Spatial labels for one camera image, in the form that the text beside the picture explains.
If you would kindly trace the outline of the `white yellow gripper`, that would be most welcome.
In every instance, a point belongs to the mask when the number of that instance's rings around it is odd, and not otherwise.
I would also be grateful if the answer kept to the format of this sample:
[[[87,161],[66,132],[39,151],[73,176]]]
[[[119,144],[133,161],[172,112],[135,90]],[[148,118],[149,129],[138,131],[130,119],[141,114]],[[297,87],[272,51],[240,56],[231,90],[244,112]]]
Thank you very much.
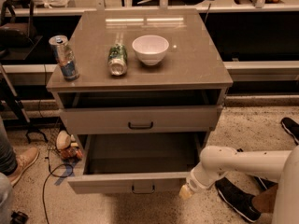
[[[181,187],[179,197],[187,200],[193,194],[209,189],[218,177],[217,172],[209,171],[203,166],[195,166],[186,177],[186,183]]]

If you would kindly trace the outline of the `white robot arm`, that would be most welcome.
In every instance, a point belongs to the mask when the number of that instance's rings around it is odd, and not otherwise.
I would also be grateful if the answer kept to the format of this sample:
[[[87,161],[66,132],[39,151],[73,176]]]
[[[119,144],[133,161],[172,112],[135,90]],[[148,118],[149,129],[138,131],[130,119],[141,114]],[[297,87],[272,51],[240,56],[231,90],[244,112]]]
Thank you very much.
[[[232,147],[205,147],[179,196],[186,200],[237,171],[278,182],[272,224],[299,223],[299,147],[280,151],[238,152]]]

